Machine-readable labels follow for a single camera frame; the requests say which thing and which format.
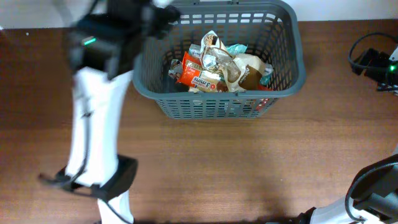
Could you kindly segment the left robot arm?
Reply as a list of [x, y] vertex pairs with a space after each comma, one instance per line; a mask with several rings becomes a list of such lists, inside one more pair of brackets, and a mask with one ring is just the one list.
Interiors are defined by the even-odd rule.
[[170, 1], [93, 1], [65, 34], [73, 72], [73, 127], [67, 165], [41, 183], [96, 199], [101, 223], [133, 223], [129, 189], [137, 161], [118, 154], [124, 97], [145, 41], [163, 39], [180, 19]]

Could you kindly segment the beige brown snack bag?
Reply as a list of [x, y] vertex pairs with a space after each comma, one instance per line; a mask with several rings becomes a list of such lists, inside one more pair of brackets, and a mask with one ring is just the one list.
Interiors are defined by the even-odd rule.
[[177, 82], [182, 83], [185, 78], [185, 64], [178, 59], [173, 59], [170, 64], [168, 75]]

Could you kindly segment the brown white snack bag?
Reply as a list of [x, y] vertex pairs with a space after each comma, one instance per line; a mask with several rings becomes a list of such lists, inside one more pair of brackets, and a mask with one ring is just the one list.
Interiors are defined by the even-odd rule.
[[221, 73], [230, 92], [257, 90], [265, 69], [265, 62], [255, 55], [229, 54], [212, 30], [201, 39], [200, 62], [205, 70]]

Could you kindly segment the light teal wipes packet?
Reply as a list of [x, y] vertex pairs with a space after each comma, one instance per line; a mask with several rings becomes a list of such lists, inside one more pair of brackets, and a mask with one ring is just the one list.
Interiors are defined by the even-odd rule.
[[231, 55], [244, 54], [247, 48], [247, 45], [243, 44], [234, 44], [226, 47], [228, 53]]

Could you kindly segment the white tissue multipack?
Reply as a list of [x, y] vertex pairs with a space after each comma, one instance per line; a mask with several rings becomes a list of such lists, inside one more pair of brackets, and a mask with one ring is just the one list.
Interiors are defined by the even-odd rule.
[[[192, 44], [189, 48], [189, 54], [198, 58], [199, 57], [199, 45]], [[274, 69], [271, 64], [265, 63], [264, 74], [261, 75], [261, 79], [258, 81], [258, 84], [262, 86], [266, 86], [271, 79], [271, 76], [274, 72]]]

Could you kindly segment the orange spaghetti packet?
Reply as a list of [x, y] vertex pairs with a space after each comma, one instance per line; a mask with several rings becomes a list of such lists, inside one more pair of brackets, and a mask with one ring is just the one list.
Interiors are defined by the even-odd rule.
[[[185, 78], [181, 84], [190, 87], [192, 92], [226, 93], [230, 92], [221, 73], [205, 70], [199, 58], [186, 52], [182, 62], [185, 64]], [[269, 91], [270, 88], [259, 85], [259, 91]]]

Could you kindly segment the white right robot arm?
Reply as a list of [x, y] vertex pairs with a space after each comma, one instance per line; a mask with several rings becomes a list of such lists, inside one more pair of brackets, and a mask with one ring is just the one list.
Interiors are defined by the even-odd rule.
[[[384, 55], [368, 49], [348, 59], [354, 73], [379, 79], [378, 91], [397, 90], [397, 50]], [[361, 169], [343, 198], [313, 207], [288, 223], [397, 223], [397, 151]]]

